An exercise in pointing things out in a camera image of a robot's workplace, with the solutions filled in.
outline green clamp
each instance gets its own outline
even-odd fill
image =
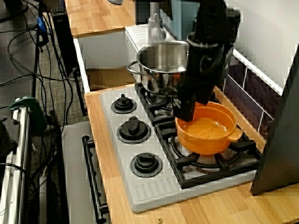
[[[34,97],[24,97],[15,101],[8,108],[9,110],[14,111],[21,107],[29,107],[30,109],[30,123],[32,124],[33,134],[41,134],[46,130],[47,121],[37,99]]]

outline black burner grate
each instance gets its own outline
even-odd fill
[[[236,153],[228,159],[225,159],[220,153],[215,154],[215,164],[205,164],[198,162],[200,154],[192,153],[189,156],[184,156],[176,146],[175,139],[177,137],[177,130],[174,116],[166,116],[163,118],[155,117],[155,111],[161,110],[163,108],[166,110],[168,109],[167,105],[169,104],[170,100],[165,98],[165,100],[155,103],[153,100],[151,100],[151,98],[149,98],[149,104],[146,99],[150,94],[145,90],[142,83],[136,83],[135,89],[140,100],[142,101],[143,107],[146,109],[146,113],[149,116],[150,121],[155,127],[155,132],[182,189],[257,169],[259,160],[261,158],[261,153],[256,148],[255,142],[250,140],[245,134],[243,134],[238,142],[232,142],[228,147],[229,150],[235,151]],[[215,95],[212,96],[211,101],[219,103]],[[244,153],[255,157],[256,160],[244,165],[230,167],[230,165],[238,161],[238,159],[240,159],[241,155]],[[219,169],[219,171],[211,172],[191,179],[185,179],[183,175],[183,169],[187,166],[194,166],[203,169]]]
[[[199,154],[192,153],[189,156],[184,156],[177,149],[175,144],[177,132],[174,120],[155,125],[155,132],[182,189],[255,170],[257,169],[258,162],[261,158],[261,153],[256,148],[255,142],[250,141],[244,134],[240,139],[240,142],[232,142],[232,144],[229,146],[229,149],[236,151],[236,154],[228,160],[223,158],[221,154],[215,154],[214,157],[217,162],[216,164],[199,163],[197,162],[200,156]],[[173,151],[178,156],[178,158],[175,158],[172,153]],[[254,155],[256,161],[230,168],[229,165],[236,162],[243,153]],[[190,165],[207,169],[219,168],[220,170],[199,177],[185,179],[183,176],[183,168]]]
[[[165,116],[165,117],[157,117],[155,115],[155,112],[158,110],[169,111],[167,105],[171,100],[170,98],[165,98],[161,102],[155,103],[154,100],[152,99],[151,94],[143,87],[142,83],[135,83],[135,90],[139,96],[139,99],[141,100],[143,107],[146,110],[147,115],[149,116],[152,125],[174,120],[174,116],[172,115]]]

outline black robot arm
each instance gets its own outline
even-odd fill
[[[215,85],[227,76],[240,24],[240,12],[227,8],[223,0],[200,2],[195,32],[190,44],[186,73],[173,95],[173,115],[192,120],[195,103],[207,104]]]

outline stove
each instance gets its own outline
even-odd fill
[[[171,99],[150,94],[142,83],[106,91],[100,101],[134,213],[253,180],[261,154],[245,134],[222,153],[203,156],[177,140]]]

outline white wall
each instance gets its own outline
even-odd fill
[[[284,88],[299,42],[299,0],[225,0],[238,8],[235,48]]]

